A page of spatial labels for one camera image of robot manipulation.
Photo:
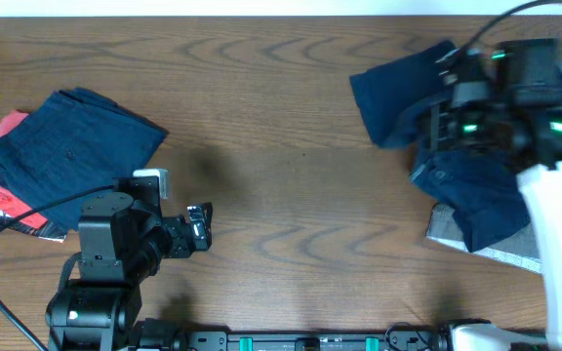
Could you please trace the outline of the grey shorts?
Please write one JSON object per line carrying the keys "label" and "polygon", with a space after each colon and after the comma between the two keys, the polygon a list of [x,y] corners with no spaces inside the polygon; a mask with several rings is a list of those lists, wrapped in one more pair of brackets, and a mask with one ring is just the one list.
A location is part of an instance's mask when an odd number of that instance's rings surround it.
{"label": "grey shorts", "polygon": [[[562,73],[562,62],[559,64],[559,68]],[[468,254],[462,232],[454,220],[454,210],[445,204],[437,204],[433,207],[426,238]],[[474,255],[536,274],[542,273],[540,254],[531,225],[527,225],[509,238],[475,252]]]}

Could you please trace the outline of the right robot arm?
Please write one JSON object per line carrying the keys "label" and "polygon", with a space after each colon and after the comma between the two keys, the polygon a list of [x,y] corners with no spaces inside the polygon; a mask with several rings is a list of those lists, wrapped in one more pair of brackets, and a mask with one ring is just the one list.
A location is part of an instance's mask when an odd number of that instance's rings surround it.
{"label": "right robot arm", "polygon": [[547,302],[543,339],[486,322],[447,328],[450,350],[562,350],[562,79],[551,39],[503,42],[497,75],[484,75],[477,56],[445,44],[437,63],[456,77],[431,102],[430,144],[413,182],[465,211],[470,250],[490,246],[527,217],[536,236]]}

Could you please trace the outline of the navy blue shorts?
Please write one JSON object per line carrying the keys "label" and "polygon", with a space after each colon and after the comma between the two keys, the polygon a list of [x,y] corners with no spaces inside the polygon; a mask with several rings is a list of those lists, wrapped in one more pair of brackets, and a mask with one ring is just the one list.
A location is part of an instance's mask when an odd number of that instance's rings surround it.
{"label": "navy blue shorts", "polygon": [[[417,146],[411,182],[454,210],[466,248],[477,252],[529,224],[517,175],[562,162],[560,45],[551,38],[503,42],[487,80],[446,86],[435,62],[454,49],[444,41],[352,75],[349,83],[371,141],[383,149]],[[415,103],[447,91],[491,101],[494,149],[431,152],[419,145]]]}

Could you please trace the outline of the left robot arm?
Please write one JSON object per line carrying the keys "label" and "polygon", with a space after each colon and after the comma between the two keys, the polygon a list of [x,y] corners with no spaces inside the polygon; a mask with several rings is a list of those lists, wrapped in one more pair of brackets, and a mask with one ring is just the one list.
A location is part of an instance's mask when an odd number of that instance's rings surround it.
{"label": "left robot arm", "polygon": [[171,323],[139,320],[141,283],[168,258],[188,258],[212,245],[211,203],[163,216],[159,177],[125,177],[88,198],[78,224],[80,253],[64,265],[48,304],[51,350],[186,350]]}

